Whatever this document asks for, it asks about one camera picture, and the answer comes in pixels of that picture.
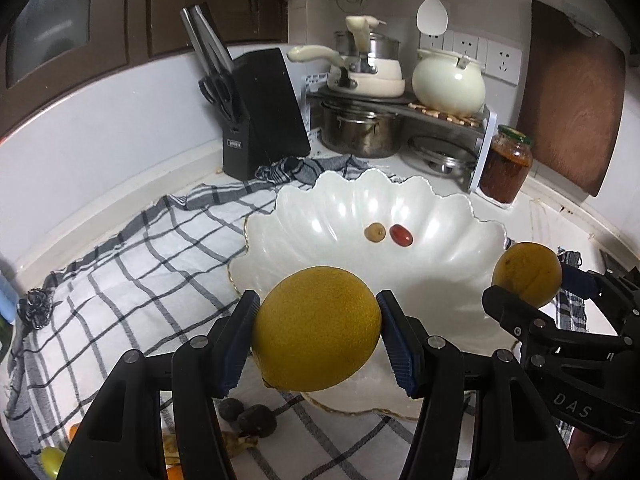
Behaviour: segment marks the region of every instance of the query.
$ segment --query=spatula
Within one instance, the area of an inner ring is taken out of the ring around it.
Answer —
[[[416,17],[418,29],[423,34],[438,36],[447,30],[447,9],[440,0],[424,0]]]

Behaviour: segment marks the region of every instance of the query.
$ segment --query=cutting board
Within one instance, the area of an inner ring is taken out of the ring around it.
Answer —
[[[533,0],[517,129],[534,139],[534,158],[596,196],[616,144],[624,95],[622,51]]]

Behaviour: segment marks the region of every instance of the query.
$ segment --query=cabinet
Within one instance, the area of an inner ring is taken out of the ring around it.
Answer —
[[[191,4],[228,44],[287,41],[286,0],[30,0],[0,43],[0,139],[92,80],[189,49]]]

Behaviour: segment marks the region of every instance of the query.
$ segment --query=knife block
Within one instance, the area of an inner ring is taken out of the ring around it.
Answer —
[[[238,122],[219,114],[223,171],[250,180],[259,166],[307,156],[311,146],[280,49],[242,54],[234,60],[231,77],[242,113]]]

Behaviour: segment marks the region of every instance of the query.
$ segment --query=jar of chili sauce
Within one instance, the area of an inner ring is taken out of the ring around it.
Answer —
[[[533,140],[504,124],[491,141],[479,187],[501,204],[512,203],[533,164]]]

